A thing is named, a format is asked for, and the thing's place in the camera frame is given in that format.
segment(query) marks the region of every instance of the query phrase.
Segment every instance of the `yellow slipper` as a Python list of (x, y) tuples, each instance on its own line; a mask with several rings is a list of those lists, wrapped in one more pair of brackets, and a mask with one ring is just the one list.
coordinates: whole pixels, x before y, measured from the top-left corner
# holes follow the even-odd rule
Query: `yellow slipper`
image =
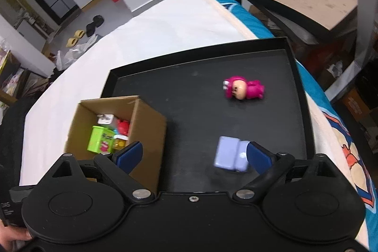
[(81, 39), (85, 35), (85, 33), (86, 32), (84, 30), (78, 30), (75, 32), (75, 35), (73, 37), (77, 39)]
[(69, 41), (67, 42), (66, 47), (68, 48), (74, 47), (77, 42), (78, 42), (77, 38), (69, 38)]

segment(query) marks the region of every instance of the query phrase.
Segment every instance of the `human hand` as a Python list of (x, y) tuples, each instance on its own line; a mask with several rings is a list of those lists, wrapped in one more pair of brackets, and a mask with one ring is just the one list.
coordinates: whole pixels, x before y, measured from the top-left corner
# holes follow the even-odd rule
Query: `human hand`
[(31, 240), (29, 231), (23, 227), (7, 226), (0, 220), (0, 245), (7, 251), (12, 251), (13, 241)]

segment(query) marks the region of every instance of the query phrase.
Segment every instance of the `pink toy figure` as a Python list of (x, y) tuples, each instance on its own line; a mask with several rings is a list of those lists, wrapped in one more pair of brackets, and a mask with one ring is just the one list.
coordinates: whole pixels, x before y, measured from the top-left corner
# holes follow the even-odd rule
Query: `pink toy figure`
[(265, 86), (260, 84), (259, 80), (247, 81), (241, 76), (232, 76), (223, 81), (223, 90), (226, 97), (235, 97), (238, 100), (247, 100), (251, 98), (263, 98)]
[(122, 121), (120, 119), (117, 119), (117, 130), (121, 135), (129, 135), (129, 126), (130, 123), (128, 121)]

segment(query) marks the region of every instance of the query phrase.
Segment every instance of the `metal screw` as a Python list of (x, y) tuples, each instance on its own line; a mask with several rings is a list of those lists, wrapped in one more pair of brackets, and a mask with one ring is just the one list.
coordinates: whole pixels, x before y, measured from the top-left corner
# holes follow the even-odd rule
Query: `metal screw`
[(241, 199), (251, 199), (255, 196), (255, 193), (249, 189), (241, 189), (236, 192), (236, 196)]
[(151, 195), (151, 191), (147, 189), (137, 189), (133, 191), (133, 197), (136, 199), (146, 199)]
[(190, 196), (189, 197), (189, 201), (191, 201), (191, 202), (198, 202), (199, 200), (200, 200), (200, 198), (197, 197), (197, 196)]

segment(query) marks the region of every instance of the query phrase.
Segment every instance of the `green container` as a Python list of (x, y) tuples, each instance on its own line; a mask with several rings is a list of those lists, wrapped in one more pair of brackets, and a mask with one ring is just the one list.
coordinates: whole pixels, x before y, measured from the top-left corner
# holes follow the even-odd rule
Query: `green container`
[(93, 126), (87, 150), (101, 154), (113, 153), (114, 135), (115, 133), (106, 127)]

